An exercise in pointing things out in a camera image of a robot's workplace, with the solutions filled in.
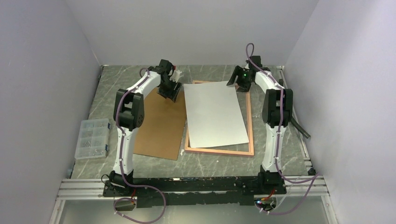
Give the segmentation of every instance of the gray marble tabletop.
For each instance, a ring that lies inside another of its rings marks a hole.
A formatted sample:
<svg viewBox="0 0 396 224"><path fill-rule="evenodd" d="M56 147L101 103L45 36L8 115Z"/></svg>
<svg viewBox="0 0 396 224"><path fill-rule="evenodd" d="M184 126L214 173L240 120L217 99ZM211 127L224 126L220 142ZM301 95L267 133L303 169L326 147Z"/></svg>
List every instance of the gray marble tabletop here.
<svg viewBox="0 0 396 224"><path fill-rule="evenodd" d="M117 152L117 130L113 120L116 91L126 89L139 79L139 69L147 66L106 66L99 81L89 119L109 118L111 129L107 157L76 160L72 173L73 179L100 178L109 174L114 165ZM183 77L179 81L190 84L193 80L227 81L235 65L180 65ZM279 73L276 67L269 67L276 79ZM246 121L246 102L244 93L238 93L241 111ZM253 84L250 89L254 156L230 156L205 153L182 153L177 161L134 154L134 177L202 177L202 176L241 176L257 175L264 158L266 129L262 121L264 92ZM184 148L186 125L179 153ZM306 175L302 143L297 131L290 124L284 135L281 163L285 175ZM231 150L245 151L247 144L227 147Z"/></svg>

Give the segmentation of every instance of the white sheet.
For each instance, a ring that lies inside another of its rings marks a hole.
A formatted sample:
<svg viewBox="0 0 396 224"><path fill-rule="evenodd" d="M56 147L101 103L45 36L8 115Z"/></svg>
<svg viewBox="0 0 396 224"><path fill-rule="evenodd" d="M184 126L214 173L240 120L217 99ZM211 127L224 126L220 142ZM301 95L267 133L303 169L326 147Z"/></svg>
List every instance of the white sheet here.
<svg viewBox="0 0 396 224"><path fill-rule="evenodd" d="M190 147L249 142L235 87L226 84L184 84Z"/></svg>

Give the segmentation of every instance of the white wall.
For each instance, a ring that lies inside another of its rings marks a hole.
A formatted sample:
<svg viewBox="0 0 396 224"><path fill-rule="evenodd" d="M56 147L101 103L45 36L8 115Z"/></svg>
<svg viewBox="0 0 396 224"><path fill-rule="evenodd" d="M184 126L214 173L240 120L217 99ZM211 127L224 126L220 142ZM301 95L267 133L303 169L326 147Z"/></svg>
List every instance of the white wall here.
<svg viewBox="0 0 396 224"><path fill-rule="evenodd" d="M318 0L66 0L101 64L284 65Z"/></svg>
<svg viewBox="0 0 396 224"><path fill-rule="evenodd" d="M99 70L65 1L0 1L0 223L50 220Z"/></svg>
<svg viewBox="0 0 396 224"><path fill-rule="evenodd" d="M396 223L396 2L321 0L286 63L339 222Z"/></svg>

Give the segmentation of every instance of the wooden frame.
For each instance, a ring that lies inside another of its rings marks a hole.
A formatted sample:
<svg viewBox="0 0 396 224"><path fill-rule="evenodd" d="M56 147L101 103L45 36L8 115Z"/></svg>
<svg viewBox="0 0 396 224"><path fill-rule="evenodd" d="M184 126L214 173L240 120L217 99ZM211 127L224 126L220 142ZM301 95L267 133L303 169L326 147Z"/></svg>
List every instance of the wooden frame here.
<svg viewBox="0 0 396 224"><path fill-rule="evenodd" d="M208 81L197 81L193 80L193 84L198 83L210 83ZM252 109L250 104L250 92L246 92L246 113L247 113L247 136L249 138L248 152L239 152L233 150L224 149L210 149L210 148L191 148L189 146L190 140L188 135L188 126L185 138L184 150L187 152L198 152L198 153L215 153L215 154L229 154L229 155L255 155L254 142L253 142L253 127L252 127Z"/></svg>

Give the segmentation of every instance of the plastic storage box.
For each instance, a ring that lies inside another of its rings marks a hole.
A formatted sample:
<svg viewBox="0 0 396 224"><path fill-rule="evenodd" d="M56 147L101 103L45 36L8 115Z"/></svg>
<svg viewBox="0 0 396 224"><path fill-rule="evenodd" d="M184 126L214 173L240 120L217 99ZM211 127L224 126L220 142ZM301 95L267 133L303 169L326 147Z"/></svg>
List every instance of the plastic storage box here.
<svg viewBox="0 0 396 224"><path fill-rule="evenodd" d="M105 157L109 140L109 119L83 120L78 135L74 158Z"/></svg>

